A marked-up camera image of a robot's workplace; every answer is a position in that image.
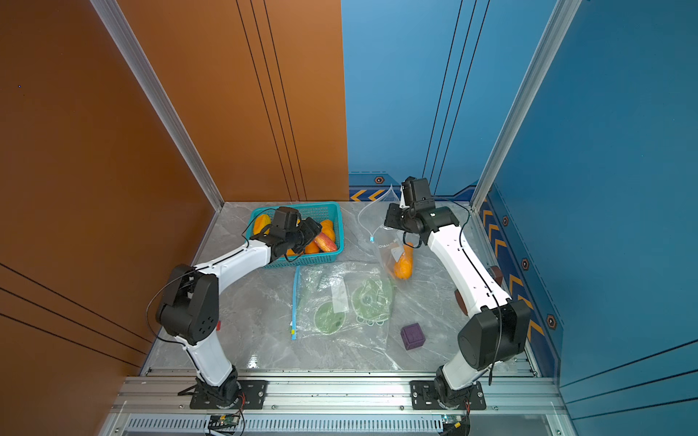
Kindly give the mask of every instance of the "label on bag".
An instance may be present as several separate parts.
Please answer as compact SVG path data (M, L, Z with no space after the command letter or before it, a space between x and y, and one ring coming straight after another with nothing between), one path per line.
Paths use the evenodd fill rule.
M391 248L390 252L393 255L393 258L395 259L395 262L398 262L400 260L400 256L402 256L402 253L405 252L405 247L403 247L402 243L398 245L395 248Z
M341 278L332 281L332 309L335 313L349 311L347 287Z

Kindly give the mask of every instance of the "gray marble surface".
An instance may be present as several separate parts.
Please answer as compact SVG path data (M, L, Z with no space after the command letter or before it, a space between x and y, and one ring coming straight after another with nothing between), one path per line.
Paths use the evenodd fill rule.
M240 236L252 210L281 203L226 203L202 250L199 261L218 257L240 246ZM453 203L461 223L467 211ZM344 250L337 262L378 262L357 215L367 203L340 203L344 224ZM484 264L493 256L473 216L463 231ZM295 268L257 269L233 283L220 296L221 330L218 337L229 360L239 369L264 370L411 370L430 371L458 352L456 335L468 321L454 298L455 286L436 256L427 248L415 250L413 276L396 291L387 342L380 347L347 344L332 336L290 339L292 287ZM426 342L406 351L400 337L403 326L419 322ZM500 370L514 365L500 363ZM145 368L193 368L178 345L157 342Z

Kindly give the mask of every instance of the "yellow chevron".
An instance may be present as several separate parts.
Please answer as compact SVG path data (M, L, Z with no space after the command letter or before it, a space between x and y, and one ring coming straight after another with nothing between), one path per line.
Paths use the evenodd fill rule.
M373 194L369 197L369 200L371 200L372 202L375 202L376 197L379 196L380 194L383 194L384 192L385 192L385 189L377 190L375 194Z
M489 240L492 242L492 230L499 230L499 227L495 226L494 224L489 225Z
M499 246L506 247L507 243L504 241L500 241L499 239L494 240L494 257L497 257L497 254L499 253Z
M487 216L490 215L491 217L494 217L494 214L492 211L482 211L482 224L485 224L485 220L487 219Z
M516 278L516 277L514 277L514 278L516 279L515 282L517 282L517 283L519 283L520 285L522 285L522 284L521 284L521 281L520 281L518 278ZM519 295L519 300L523 300L523 302L526 303L526 305L527 305L531 310L533 310L533 304L531 304L529 300L523 298L521 295ZM545 336L545 333L543 333L543 329L542 329L538 324L536 324L533 320L531 320L531 321L528 322L528 340L530 340L530 328L531 328L531 327L533 327L533 329L536 330L538 333L540 333L540 334L542 334L543 336Z
M519 295L519 300L523 300L523 302L526 303L526 305L527 305L531 310L533 310L533 304L531 304L529 300L523 298L521 295Z
M361 189L359 192L355 193L355 194L352 195L350 198L351 198L352 200L354 200L355 202L360 202L361 200L359 200L359 195L361 195L361 194L363 194L363 193L365 193L365 192L366 192L365 189Z
M511 295L514 294L514 283L519 283L521 286L524 286L524 282L522 282L520 278L514 277L510 274L509 275L509 294L511 294Z
M530 341L530 328L533 327L538 333L542 334L545 336L545 333L543 333L543 329L540 328L540 326L533 321L528 322L528 340Z

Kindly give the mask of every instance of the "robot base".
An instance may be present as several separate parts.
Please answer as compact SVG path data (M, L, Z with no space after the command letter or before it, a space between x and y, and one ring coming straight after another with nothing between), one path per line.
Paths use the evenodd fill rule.
M197 377L196 384L177 394L191 395L189 408L199 409L239 409L245 398L245 409L261 409L267 395L266 380L237 380L233 370L220 386L209 386Z
M465 409L466 400L470 402L470 410L485 410L487 408L480 382L453 391L443 378L441 368L436 372L434 380L410 382L410 392L414 410Z

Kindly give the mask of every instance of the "plastic bag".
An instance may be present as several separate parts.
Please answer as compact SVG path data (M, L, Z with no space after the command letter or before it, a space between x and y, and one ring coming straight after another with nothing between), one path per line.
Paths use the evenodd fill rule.
M380 263L383 265L385 272L391 278L397 280L398 288L400 288L399 283L405 280L405 278L396 274L395 264L401 257L406 255L405 242L412 247L416 247L419 244L419 237L416 234L405 234L403 230L391 229L389 227L377 229L373 237L373 243L376 245Z
M298 282L298 339L332 336L385 349L394 284L378 264L333 262L303 266Z
M374 242L373 237L376 232L383 228L387 229L383 224L385 223L385 214L388 212L388 206L390 203L399 203L400 198L395 193L392 185L390 189L381 195L375 202L367 204L357 215L357 221L359 225L366 230L368 238L371 242Z

